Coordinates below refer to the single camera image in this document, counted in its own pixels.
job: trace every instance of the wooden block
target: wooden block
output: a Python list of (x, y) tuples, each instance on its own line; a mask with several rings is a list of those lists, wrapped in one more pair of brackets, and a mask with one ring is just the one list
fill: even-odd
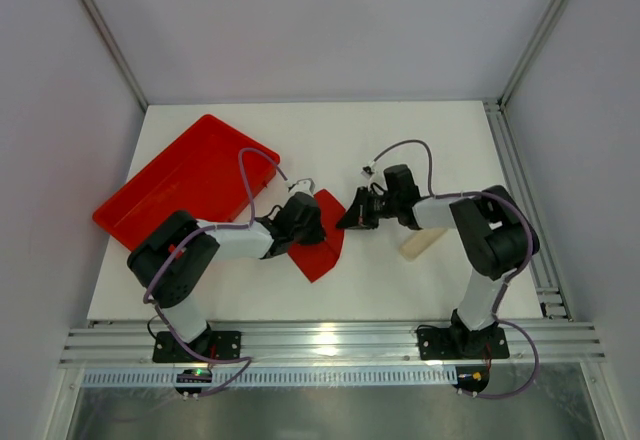
[(410, 262), (415, 260), (418, 255), (433, 245), (447, 230), (446, 228), (427, 228), (414, 233), (400, 246), (400, 254), (405, 260)]

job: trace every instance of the red plastic tray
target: red plastic tray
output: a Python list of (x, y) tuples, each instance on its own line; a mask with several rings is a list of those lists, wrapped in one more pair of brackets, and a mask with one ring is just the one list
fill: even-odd
[[(231, 222), (249, 204), (238, 166), (238, 152), (245, 147), (280, 163), (277, 153), (205, 115), (98, 208), (93, 220), (129, 250), (176, 210)], [(260, 155), (247, 153), (244, 165), (254, 195), (276, 173)]]

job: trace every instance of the white wall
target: white wall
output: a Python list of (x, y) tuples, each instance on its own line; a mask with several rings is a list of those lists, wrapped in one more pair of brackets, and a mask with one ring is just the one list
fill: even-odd
[[(593, 319), (639, 426), (640, 0), (571, 0), (510, 120), (572, 306)], [(631, 438), (640, 438), (639, 432)]]
[(496, 98), (548, 0), (96, 0), (151, 103)]
[(0, 0), (0, 438), (41, 427), (142, 112), (76, 0)]

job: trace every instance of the black mounting bracket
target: black mounting bracket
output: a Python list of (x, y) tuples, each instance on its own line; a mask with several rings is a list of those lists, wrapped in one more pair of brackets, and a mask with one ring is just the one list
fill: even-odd
[[(209, 331), (205, 339), (199, 338), (197, 353), (213, 360), (235, 360), (240, 358), (242, 333), (236, 331)], [(153, 348), (153, 363), (191, 363), (200, 360), (183, 350), (171, 332), (158, 332)]]
[[(461, 355), (449, 327), (421, 325), (416, 330), (416, 335), (420, 360), (484, 360), (486, 355), (484, 349), (476, 355)], [(509, 358), (509, 346), (502, 328), (497, 328), (495, 333), (487, 338), (487, 345), (492, 359)]]

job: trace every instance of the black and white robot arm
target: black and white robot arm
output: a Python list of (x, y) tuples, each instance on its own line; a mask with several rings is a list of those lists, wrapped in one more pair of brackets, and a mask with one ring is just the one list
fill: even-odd
[(386, 190), (358, 188), (337, 227), (374, 229), (381, 218), (397, 218), (412, 230), (456, 229), (473, 269), (464, 299), (453, 311), (449, 332), (460, 358), (481, 358), (497, 332), (496, 312), (506, 290), (505, 280), (526, 260), (529, 248), (531, 254), (539, 249), (535, 231), (502, 186), (464, 197), (421, 197), (406, 165), (387, 168), (384, 177)]
[[(311, 179), (296, 182), (273, 218), (258, 217), (250, 225), (216, 224), (196, 220), (185, 211), (175, 212), (131, 253), (128, 267), (143, 287), (152, 290), (153, 302), (193, 351), (205, 353), (209, 343), (209, 325), (192, 294), (209, 263), (268, 259), (286, 253), (294, 243), (322, 242), (326, 234), (314, 188)], [(168, 257), (188, 236), (188, 243), (158, 277)]]

